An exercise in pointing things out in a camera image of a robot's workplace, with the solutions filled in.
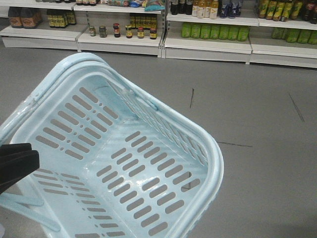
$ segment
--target light blue plastic basket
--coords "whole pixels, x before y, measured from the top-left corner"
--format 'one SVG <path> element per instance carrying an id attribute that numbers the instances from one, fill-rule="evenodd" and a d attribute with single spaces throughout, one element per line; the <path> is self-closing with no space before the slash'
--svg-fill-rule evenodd
<path id="1" fill-rule="evenodd" d="M 50 238 L 184 238 L 222 181 L 206 131 L 90 53 L 58 63 L 0 132 L 41 164 L 17 183 L 26 197 L 0 202 Z"/>

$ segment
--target plastic bottle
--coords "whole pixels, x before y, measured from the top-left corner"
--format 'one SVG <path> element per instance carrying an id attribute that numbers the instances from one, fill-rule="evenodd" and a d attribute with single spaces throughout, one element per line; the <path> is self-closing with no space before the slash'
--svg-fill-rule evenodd
<path id="1" fill-rule="evenodd" d="M 172 0 L 172 4 L 170 6 L 170 12 L 172 15 L 178 14 L 178 0 Z"/>
<path id="2" fill-rule="evenodd" d="M 273 15 L 274 15 L 274 12 L 275 12 L 275 8 L 276 8 L 276 5 L 277 5 L 277 1 L 276 0 L 271 0 L 268 4 L 268 7 L 267 7 L 267 12 L 266 12 L 266 20 L 272 20 L 273 19 Z"/>
<path id="3" fill-rule="evenodd" d="M 203 18 L 205 14 L 206 9 L 206 1 L 205 0 L 199 0 L 198 2 L 198 8 L 197 8 L 197 17 Z"/>
<path id="4" fill-rule="evenodd" d="M 284 10 L 283 10 L 283 13 L 282 13 L 280 21 L 284 21 L 285 22 L 285 21 L 288 20 L 288 17 L 289 17 L 289 15 L 291 13 L 292 7 L 293 7 L 292 0 L 288 0 L 287 3 L 284 6 Z"/>
<path id="5" fill-rule="evenodd" d="M 265 18 L 269 0 L 262 0 L 259 7 L 259 18 Z"/>
<path id="6" fill-rule="evenodd" d="M 22 28 L 23 24 L 21 21 L 21 8 L 20 7 L 9 7 L 8 18 L 12 28 Z"/>
<path id="7" fill-rule="evenodd" d="M 193 0 L 186 0 L 185 13 L 191 15 L 193 11 Z"/>
<path id="8" fill-rule="evenodd" d="M 230 0 L 222 0 L 221 10 L 220 10 L 220 18 L 226 18 L 229 13 L 230 8 Z"/>
<path id="9" fill-rule="evenodd" d="M 178 0 L 178 13 L 184 14 L 185 13 L 185 6 L 186 6 L 186 0 Z"/>
<path id="10" fill-rule="evenodd" d="M 213 0 L 213 2 L 211 3 L 211 8 L 210 8 L 210 16 L 209 16 L 210 19 L 217 18 L 218 7 L 219 7 L 218 0 Z"/>
<path id="11" fill-rule="evenodd" d="M 276 5 L 276 10 L 275 13 L 273 15 L 273 21 L 279 21 L 281 19 L 283 10 L 284 10 L 284 6 L 285 6 L 285 1 L 284 0 L 280 0 L 277 5 Z"/>
<path id="12" fill-rule="evenodd" d="M 303 6 L 303 2 L 302 0 L 297 0 L 294 5 L 293 5 L 293 10 L 292 10 L 292 13 L 291 13 L 291 16 L 290 18 L 292 20 L 296 20 L 297 19 L 297 16 L 299 15 L 299 12 L 300 10 L 302 9 L 302 6 Z"/>
<path id="13" fill-rule="evenodd" d="M 34 16 L 34 12 L 31 8 L 23 7 L 21 9 L 20 16 L 24 28 L 34 29 L 37 27 L 36 17 Z"/>
<path id="14" fill-rule="evenodd" d="M 206 0 L 206 8 L 204 13 L 204 18 L 210 17 L 210 9 L 211 9 L 211 0 Z"/>
<path id="15" fill-rule="evenodd" d="M 197 16 L 198 13 L 198 0 L 194 0 L 193 2 L 193 10 L 192 10 L 192 16 Z"/>

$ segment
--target sauce bottle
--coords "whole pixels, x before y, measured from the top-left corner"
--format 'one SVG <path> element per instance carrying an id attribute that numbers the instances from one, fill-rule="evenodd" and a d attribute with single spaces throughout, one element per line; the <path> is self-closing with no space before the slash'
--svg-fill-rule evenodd
<path id="1" fill-rule="evenodd" d="M 197 17 L 203 18 L 205 14 L 206 9 L 206 1 L 205 0 L 199 0 L 198 2 L 198 9 L 197 9 Z"/>
<path id="2" fill-rule="evenodd" d="M 211 9 L 210 9 L 210 16 L 209 16 L 210 19 L 217 18 L 218 7 L 219 7 L 218 0 L 213 0 L 213 2 L 211 3 Z"/>
<path id="3" fill-rule="evenodd" d="M 193 11 L 193 0 L 186 0 L 185 13 L 191 15 Z"/>
<path id="4" fill-rule="evenodd" d="M 12 28 L 22 28 L 23 24 L 21 21 L 21 8 L 20 7 L 9 7 L 8 18 Z"/>
<path id="5" fill-rule="evenodd" d="M 197 16 L 197 13 L 198 13 L 198 2 L 199 2 L 199 0 L 194 0 L 194 2 L 193 2 L 192 16 Z"/>

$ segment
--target yellow bottle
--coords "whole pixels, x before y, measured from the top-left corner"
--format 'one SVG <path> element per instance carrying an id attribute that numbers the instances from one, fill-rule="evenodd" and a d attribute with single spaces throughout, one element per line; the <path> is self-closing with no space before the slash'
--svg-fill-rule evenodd
<path id="1" fill-rule="evenodd" d="M 218 0 L 213 0 L 211 3 L 211 9 L 210 9 L 210 19 L 216 19 L 218 14 L 218 6 L 219 2 Z"/>
<path id="2" fill-rule="evenodd" d="M 194 2 L 193 2 L 192 16 L 197 16 L 198 2 L 199 2 L 198 0 L 194 0 Z"/>
<path id="3" fill-rule="evenodd" d="M 197 17 L 203 18 L 205 14 L 206 9 L 206 1 L 205 0 L 199 0 L 198 2 L 198 9 L 197 9 Z"/>

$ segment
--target white shelf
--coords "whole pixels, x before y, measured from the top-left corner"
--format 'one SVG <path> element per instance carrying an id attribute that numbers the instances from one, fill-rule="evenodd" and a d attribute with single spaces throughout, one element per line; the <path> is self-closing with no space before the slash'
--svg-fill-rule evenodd
<path id="1" fill-rule="evenodd" d="M 76 41 L 86 25 L 69 25 L 66 28 L 50 28 L 48 22 L 41 23 L 36 29 L 12 28 L 0 31 L 1 36 L 41 38 L 51 40 Z"/>
<path id="2" fill-rule="evenodd" d="M 78 38 L 79 50 L 88 51 L 107 51 L 121 52 L 131 54 L 146 54 L 160 56 L 161 34 L 158 32 L 158 37 L 155 40 L 150 39 L 149 30 L 145 31 L 145 37 L 139 39 L 136 35 L 136 30 L 133 30 L 133 37 L 128 39 L 125 32 L 122 31 L 121 36 L 116 38 L 112 34 L 108 34 L 105 38 L 90 36 L 86 31 Z"/>
<path id="3" fill-rule="evenodd" d="M 243 9 L 241 16 L 234 19 L 220 18 L 217 16 L 217 19 L 209 18 L 198 18 L 192 15 L 186 14 L 177 14 L 172 15 L 168 13 L 166 17 L 167 21 L 179 21 L 179 22 L 196 22 L 196 23 L 215 23 L 215 24 L 225 24 L 225 25 L 241 25 L 241 26 L 258 26 L 259 22 L 252 10 Z"/>
<path id="4" fill-rule="evenodd" d="M 161 11 L 144 11 L 144 7 L 124 7 L 124 6 L 111 6 L 108 4 L 97 4 L 96 6 L 83 6 L 75 5 L 75 11 L 97 11 L 97 12 L 126 12 L 126 13 L 151 13 L 161 14 Z"/>
<path id="5" fill-rule="evenodd" d="M 55 3 L 55 2 L 36 2 L 35 0 L 0 0 L 0 6 L 18 6 L 18 7 L 72 10 L 75 5 L 76 5 L 75 2 Z"/>
<path id="6" fill-rule="evenodd" d="M 273 21 L 273 20 L 266 20 L 266 19 L 259 18 L 258 21 L 259 21 L 259 26 L 317 30 L 317 25 L 311 24 L 310 22 L 303 21 L 303 20 L 290 19 L 286 22 L 282 22 L 282 21 Z"/>

